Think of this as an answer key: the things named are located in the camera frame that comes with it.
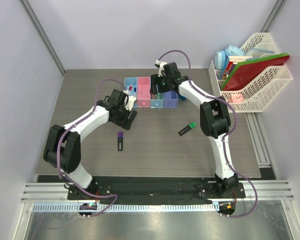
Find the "purple plastic drawer box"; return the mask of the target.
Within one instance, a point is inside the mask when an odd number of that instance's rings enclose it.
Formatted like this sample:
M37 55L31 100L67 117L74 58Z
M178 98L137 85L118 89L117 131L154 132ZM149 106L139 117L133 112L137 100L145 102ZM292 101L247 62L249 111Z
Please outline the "purple plastic drawer box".
M168 91L163 94L163 107L176 108L178 106L178 94L174 91Z

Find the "blue round tape dispenser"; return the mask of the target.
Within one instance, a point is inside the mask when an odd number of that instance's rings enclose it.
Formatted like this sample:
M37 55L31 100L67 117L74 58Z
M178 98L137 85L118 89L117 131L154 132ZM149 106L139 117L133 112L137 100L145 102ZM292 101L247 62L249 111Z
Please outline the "blue round tape dispenser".
M186 97L184 97L184 96L182 96L182 95L179 95L178 97L179 97L179 99L182 100L182 101L185 101L185 100L187 99Z

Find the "light blue drawer box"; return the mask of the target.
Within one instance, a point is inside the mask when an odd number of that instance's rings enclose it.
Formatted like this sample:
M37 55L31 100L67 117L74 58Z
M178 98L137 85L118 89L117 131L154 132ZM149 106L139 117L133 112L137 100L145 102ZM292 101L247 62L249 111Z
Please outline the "light blue drawer box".
M150 99L150 107L151 108L163 108L164 107L164 94L163 93L158 93L161 94L161 99L157 99L157 94L151 94L155 95L156 99Z
M129 91L130 95L137 98L137 77L126 77L124 79L124 86Z

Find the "pink plastic drawer box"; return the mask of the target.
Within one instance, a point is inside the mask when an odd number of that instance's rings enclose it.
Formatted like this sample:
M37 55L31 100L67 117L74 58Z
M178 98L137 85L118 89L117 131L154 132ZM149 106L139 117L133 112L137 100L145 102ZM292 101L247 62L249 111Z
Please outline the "pink plastic drawer box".
M151 78L138 77L137 78L137 107L149 108L151 106Z

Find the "purple capped black highlighter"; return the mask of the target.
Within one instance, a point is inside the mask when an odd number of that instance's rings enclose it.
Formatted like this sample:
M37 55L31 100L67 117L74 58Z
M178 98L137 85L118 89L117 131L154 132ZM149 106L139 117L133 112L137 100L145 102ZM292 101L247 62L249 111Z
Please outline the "purple capped black highlighter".
M119 152L123 151L123 142L124 142L124 135L123 132L117 133L117 150Z

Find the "green capped black highlighter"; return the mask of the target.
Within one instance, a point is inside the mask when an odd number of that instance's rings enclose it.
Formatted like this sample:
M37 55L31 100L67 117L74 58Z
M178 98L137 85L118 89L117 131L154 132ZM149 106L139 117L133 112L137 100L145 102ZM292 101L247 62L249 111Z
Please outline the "green capped black highlighter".
M196 123L195 122L191 122L187 126L185 126L183 129L181 129L178 132L178 134L179 134L179 136L183 136L184 134L186 134L187 132L189 132L190 130L192 130L195 127L196 127Z

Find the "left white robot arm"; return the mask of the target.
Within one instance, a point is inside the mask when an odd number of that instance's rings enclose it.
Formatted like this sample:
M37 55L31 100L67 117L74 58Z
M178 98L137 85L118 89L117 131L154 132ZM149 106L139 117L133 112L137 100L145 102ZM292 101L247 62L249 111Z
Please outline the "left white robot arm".
M67 178L83 198L90 200L96 193L96 183L81 164L82 141L108 122L129 130L137 116L133 109L137 97L128 90L114 89L110 96L98 100L88 112L65 125L53 125L47 135L43 160L55 167L58 175Z

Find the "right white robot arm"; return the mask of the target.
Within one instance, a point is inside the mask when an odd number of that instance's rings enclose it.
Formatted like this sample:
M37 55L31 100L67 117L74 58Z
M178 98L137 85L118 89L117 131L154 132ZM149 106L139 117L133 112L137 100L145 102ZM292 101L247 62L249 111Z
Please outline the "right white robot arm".
M231 118L227 103L199 88L188 76L182 76L174 62L156 60L158 73L150 76L150 93L173 91L190 100L199 109L200 128L208 137L215 159L215 190L223 198L238 186L238 174L230 154Z

